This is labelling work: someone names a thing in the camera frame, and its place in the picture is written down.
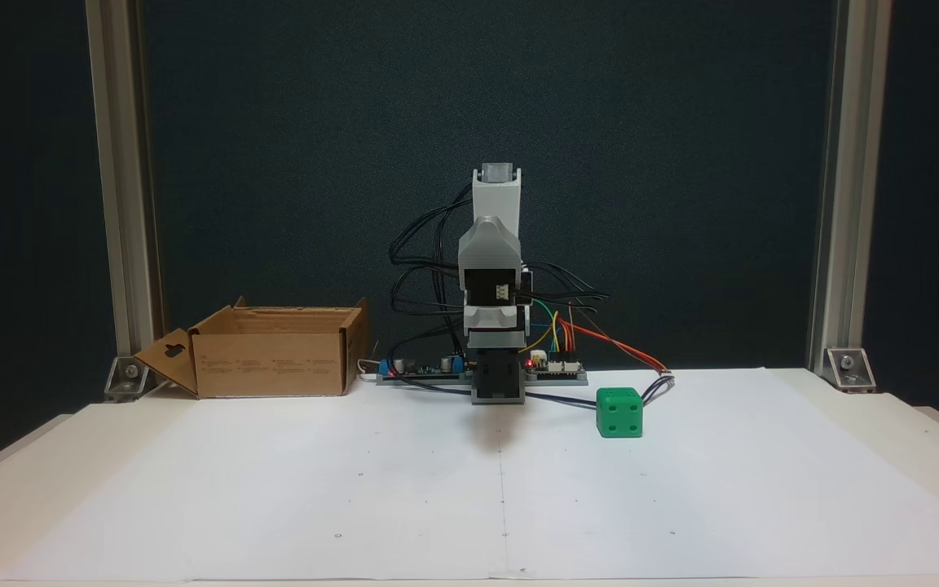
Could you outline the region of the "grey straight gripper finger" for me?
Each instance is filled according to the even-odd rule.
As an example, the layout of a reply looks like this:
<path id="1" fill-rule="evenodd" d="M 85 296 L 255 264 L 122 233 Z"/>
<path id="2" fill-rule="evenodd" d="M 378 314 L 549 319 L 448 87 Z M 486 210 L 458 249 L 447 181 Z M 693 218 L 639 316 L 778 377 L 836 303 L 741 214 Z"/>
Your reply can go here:
<path id="1" fill-rule="evenodd" d="M 472 227 L 460 237 L 460 249 L 467 249 L 472 244 L 501 244 L 517 248 L 518 237 L 500 217 L 477 217 Z"/>

